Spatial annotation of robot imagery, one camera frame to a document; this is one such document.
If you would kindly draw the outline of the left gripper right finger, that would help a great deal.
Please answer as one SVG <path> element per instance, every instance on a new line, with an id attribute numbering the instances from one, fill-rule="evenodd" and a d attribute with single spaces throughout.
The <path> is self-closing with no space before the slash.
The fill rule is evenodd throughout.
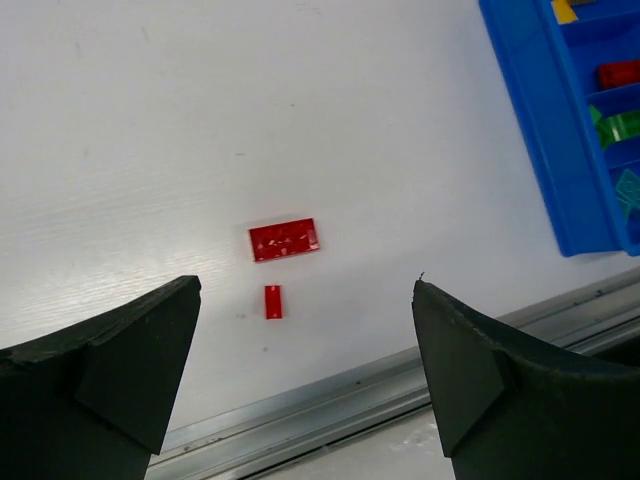
<path id="1" fill-rule="evenodd" d="M 635 479 L 639 343 L 574 353 L 433 284 L 412 312 L 444 455 L 459 479 Z"/>

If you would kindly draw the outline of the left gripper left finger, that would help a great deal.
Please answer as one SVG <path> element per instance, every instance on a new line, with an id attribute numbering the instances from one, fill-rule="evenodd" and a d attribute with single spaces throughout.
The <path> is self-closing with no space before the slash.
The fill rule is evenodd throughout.
<path id="1" fill-rule="evenodd" d="M 144 478 L 168 429 L 200 291 L 197 276 L 180 276 L 2 349 L 2 478 Z"/>

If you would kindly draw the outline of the tiny red lego brick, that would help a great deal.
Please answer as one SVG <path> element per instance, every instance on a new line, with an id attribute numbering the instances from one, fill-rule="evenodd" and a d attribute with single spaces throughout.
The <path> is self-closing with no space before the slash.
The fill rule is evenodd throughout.
<path id="1" fill-rule="evenodd" d="M 264 287 L 264 307 L 267 320 L 283 318 L 284 310 L 280 285 L 267 285 Z"/>

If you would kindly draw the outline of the large red lego brick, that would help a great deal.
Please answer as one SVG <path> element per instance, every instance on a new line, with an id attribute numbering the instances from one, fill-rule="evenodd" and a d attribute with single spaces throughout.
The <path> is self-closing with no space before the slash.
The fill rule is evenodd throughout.
<path id="1" fill-rule="evenodd" d="M 306 254 L 320 249 L 313 218 L 304 218 L 248 230 L 255 262 Z"/>

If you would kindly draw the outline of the green square lego brick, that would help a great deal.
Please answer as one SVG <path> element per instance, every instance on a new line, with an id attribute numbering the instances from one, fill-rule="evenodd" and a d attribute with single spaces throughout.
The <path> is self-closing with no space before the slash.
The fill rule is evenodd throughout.
<path id="1" fill-rule="evenodd" d="M 640 113 L 633 110 L 606 118 L 600 118 L 596 124 L 600 146 L 606 150 L 609 146 L 620 143 L 640 134 Z"/>

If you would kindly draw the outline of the small red lego brick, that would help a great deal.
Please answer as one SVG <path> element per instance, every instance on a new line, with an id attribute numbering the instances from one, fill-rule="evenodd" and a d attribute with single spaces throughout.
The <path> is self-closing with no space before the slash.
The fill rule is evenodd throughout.
<path id="1" fill-rule="evenodd" d="M 610 90 L 640 82 L 640 60 L 605 63 L 596 70 L 600 90 Z"/>

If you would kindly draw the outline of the yellow lego brick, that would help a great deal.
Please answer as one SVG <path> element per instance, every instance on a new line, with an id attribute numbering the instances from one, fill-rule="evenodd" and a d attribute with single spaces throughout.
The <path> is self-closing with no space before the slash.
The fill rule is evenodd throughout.
<path id="1" fill-rule="evenodd" d="M 556 21 L 560 25 L 574 23 L 578 20 L 578 16 L 568 0 L 552 0 L 551 7 Z"/>

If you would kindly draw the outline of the green curved lego brick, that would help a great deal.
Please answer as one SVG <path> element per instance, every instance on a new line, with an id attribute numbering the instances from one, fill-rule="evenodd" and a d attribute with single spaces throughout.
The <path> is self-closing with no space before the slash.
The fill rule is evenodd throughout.
<path id="1" fill-rule="evenodd" d="M 602 118 L 601 112 L 592 104 L 588 106 L 588 110 L 594 127 L 597 127 Z"/>

